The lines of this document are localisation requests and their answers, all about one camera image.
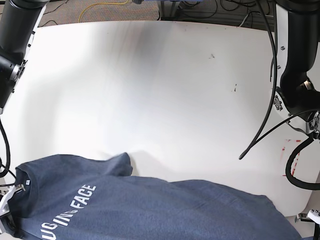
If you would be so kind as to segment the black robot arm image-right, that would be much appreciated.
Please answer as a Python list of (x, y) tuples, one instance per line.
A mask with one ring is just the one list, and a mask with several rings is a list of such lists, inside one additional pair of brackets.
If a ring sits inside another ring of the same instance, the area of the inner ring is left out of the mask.
[(318, 191), (317, 182), (305, 182), (293, 174), (298, 155), (320, 138), (320, 93), (307, 73), (314, 65), (320, 38), (320, 2), (318, 0), (276, 0), (273, 4), (274, 26), (270, 27), (260, 1), (259, 10), (268, 33), (272, 61), (271, 97), (265, 117), (240, 159), (258, 142), (287, 124), (306, 135), (289, 155), (284, 176), (290, 184), (306, 191)]

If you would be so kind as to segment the black robot arm image-left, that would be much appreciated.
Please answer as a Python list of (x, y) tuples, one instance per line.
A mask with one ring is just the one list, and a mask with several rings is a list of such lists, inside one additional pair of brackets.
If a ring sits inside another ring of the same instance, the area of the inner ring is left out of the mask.
[[(32, 46), (34, 35), (49, 0), (4, 0), (0, 18), (0, 115), (25, 71), (27, 54)], [(0, 178), (7, 174), (16, 178), (10, 170), (11, 151), (7, 134), (0, 120), (0, 134), (5, 145), (6, 159), (0, 158)], [(19, 238), (9, 200), (14, 194), (24, 191), (23, 184), (0, 184), (0, 234), (13, 234)]]

